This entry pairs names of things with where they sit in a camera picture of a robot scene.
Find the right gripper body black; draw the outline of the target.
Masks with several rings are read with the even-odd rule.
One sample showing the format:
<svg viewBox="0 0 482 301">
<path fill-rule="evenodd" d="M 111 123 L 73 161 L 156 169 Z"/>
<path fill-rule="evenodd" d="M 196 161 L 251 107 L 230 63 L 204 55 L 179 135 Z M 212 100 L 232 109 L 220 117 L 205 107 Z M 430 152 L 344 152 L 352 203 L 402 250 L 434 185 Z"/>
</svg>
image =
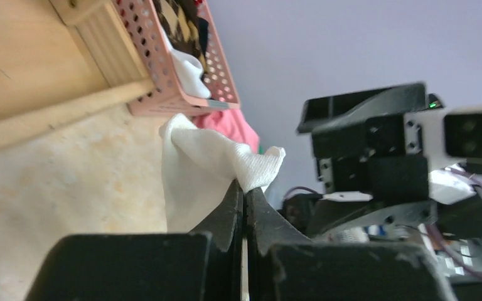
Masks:
<svg viewBox="0 0 482 301">
<path fill-rule="evenodd" d="M 429 199 L 429 167 L 407 150 L 402 114 L 312 131 L 313 154 L 329 193 L 359 191 L 389 204 Z"/>
</svg>

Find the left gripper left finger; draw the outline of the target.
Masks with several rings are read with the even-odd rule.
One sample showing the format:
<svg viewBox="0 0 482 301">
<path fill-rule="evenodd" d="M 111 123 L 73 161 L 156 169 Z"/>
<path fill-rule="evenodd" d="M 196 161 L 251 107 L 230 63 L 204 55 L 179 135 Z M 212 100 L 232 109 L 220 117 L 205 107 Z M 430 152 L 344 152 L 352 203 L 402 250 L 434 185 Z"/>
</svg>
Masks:
<svg viewBox="0 0 482 301">
<path fill-rule="evenodd" d="M 47 254 L 27 300 L 241 300 L 244 194 L 186 233 L 87 234 Z"/>
</svg>

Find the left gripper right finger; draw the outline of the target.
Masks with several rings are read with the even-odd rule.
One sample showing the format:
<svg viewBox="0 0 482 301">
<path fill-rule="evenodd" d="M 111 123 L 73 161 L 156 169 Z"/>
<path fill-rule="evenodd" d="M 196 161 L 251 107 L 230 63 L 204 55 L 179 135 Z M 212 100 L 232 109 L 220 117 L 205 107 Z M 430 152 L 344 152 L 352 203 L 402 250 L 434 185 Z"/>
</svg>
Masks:
<svg viewBox="0 0 482 301">
<path fill-rule="evenodd" d="M 251 300 L 455 300 L 428 252 L 407 243 L 320 243 L 245 197 Z"/>
</svg>

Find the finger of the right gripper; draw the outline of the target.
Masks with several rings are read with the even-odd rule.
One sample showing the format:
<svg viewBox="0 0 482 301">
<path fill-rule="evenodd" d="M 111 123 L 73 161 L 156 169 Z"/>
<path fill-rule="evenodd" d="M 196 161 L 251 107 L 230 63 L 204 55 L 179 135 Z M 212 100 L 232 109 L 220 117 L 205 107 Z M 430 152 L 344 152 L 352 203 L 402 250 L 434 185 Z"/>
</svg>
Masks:
<svg viewBox="0 0 482 301">
<path fill-rule="evenodd" d="M 424 82 L 312 98 L 305 101 L 297 133 L 357 124 L 370 117 L 420 111 L 428 106 Z"/>
<path fill-rule="evenodd" d="M 316 203 L 306 236 L 315 238 L 344 230 L 372 225 L 396 224 L 416 227 L 437 221 L 437 202 L 433 200 L 388 205 L 385 202 Z"/>
</svg>

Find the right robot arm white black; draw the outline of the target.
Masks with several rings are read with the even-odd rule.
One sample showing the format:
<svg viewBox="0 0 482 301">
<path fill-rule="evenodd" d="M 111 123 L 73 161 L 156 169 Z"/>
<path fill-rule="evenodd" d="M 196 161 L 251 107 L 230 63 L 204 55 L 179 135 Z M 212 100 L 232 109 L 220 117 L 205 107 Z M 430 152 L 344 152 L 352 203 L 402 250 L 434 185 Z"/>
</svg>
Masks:
<svg viewBox="0 0 482 301">
<path fill-rule="evenodd" d="M 312 98 L 324 196 L 295 197 L 269 300 L 482 300 L 482 110 L 422 82 Z"/>
</svg>

